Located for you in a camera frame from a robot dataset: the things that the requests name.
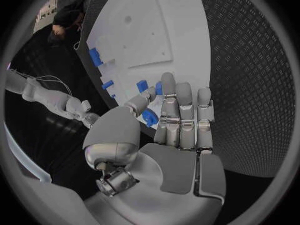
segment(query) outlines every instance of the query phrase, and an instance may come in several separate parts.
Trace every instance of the cable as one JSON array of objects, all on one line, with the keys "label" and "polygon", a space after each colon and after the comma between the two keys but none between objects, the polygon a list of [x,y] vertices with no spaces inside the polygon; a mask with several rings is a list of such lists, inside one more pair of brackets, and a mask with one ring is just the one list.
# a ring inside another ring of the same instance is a hole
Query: cable
[{"label": "cable", "polygon": [[68,85],[66,85],[61,79],[59,79],[57,76],[53,76],[53,75],[44,75],[44,76],[38,76],[38,77],[34,77],[34,76],[31,76],[31,75],[28,75],[28,74],[25,74],[25,73],[22,73],[22,72],[19,72],[15,69],[9,69],[13,72],[15,72],[16,74],[18,75],[21,75],[25,78],[30,78],[30,79],[36,79],[38,81],[43,81],[43,82],[56,82],[56,83],[61,83],[65,89],[67,90],[67,93],[70,95],[70,96],[73,96],[72,95],[72,92],[70,90],[70,88],[68,87]]}]

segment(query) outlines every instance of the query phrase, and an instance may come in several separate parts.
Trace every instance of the black background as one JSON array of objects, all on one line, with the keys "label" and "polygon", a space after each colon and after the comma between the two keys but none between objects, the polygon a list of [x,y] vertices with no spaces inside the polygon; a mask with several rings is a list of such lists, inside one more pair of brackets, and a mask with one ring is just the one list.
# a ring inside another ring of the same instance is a hole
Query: black background
[{"label": "black background", "polygon": [[[13,17],[24,8],[20,4],[24,0],[0,0],[1,14],[0,14],[0,29],[1,36],[4,35],[5,29],[13,21]],[[300,35],[300,21],[299,21],[299,0],[269,0],[272,2],[272,6],[280,11],[285,16],[285,21],[291,26],[290,31],[294,30],[294,38],[298,39]],[[273,211],[273,213],[262,223],[263,225],[277,224],[279,221],[284,221],[286,224],[299,224],[300,218],[298,216],[298,188],[300,188],[300,176],[298,175],[289,192],[284,199]],[[15,195],[11,192],[7,186],[3,176],[0,177],[1,181],[1,197],[2,206],[1,214],[2,219],[9,221],[11,224],[22,222],[24,224],[37,224],[31,215],[21,206],[16,199]],[[249,191],[243,191],[243,186],[240,187],[241,192],[248,193]]]}]

